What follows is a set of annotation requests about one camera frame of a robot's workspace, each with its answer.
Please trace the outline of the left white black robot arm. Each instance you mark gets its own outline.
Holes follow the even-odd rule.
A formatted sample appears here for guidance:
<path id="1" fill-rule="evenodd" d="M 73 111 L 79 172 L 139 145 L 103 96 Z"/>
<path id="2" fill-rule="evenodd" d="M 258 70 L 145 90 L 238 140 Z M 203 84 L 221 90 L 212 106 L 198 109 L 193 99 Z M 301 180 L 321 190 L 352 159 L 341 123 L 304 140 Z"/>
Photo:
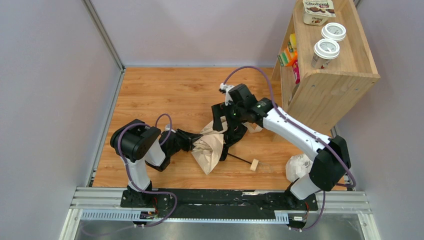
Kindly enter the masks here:
<path id="1" fill-rule="evenodd" d="M 110 146 L 121 157 L 128 176 L 121 207 L 149 207 L 157 194 L 153 192 L 146 167 L 163 172 L 173 155 L 179 151 L 191 151 L 194 142 L 201 137 L 201 134 L 181 129 L 161 131 L 139 119 L 116 130 L 110 139 Z"/>

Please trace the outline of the black and beige folding umbrella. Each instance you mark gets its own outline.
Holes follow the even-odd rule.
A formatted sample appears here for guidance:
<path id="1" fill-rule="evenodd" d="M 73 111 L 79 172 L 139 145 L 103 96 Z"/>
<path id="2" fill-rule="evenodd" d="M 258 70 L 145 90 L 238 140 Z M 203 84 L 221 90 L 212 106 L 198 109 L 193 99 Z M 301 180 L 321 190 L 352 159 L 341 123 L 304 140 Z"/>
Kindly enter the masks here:
<path id="1" fill-rule="evenodd" d="M 246 132 L 258 133 L 263 130 L 260 125 L 236 119 L 232 107 L 224 102 L 213 105 L 211 109 L 213 120 L 200 131 L 200 137 L 192 144 L 191 151 L 206 175 L 227 158 L 229 148 L 239 142 Z"/>

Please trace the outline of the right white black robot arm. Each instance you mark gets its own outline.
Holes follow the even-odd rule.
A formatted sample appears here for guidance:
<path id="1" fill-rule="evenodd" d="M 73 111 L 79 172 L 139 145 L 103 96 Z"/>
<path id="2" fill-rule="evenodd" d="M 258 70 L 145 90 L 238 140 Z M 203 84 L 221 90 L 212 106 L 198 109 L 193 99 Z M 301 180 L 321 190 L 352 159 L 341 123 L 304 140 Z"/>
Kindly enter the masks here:
<path id="1" fill-rule="evenodd" d="M 220 85 L 228 116 L 241 123 L 255 123 L 300 149 L 312 165 L 309 173 L 296 179 L 285 191 L 293 205 L 318 191 L 331 191 L 351 167 L 347 142 L 337 135 L 321 134 L 288 115 L 269 98 L 257 100 L 245 84 Z"/>

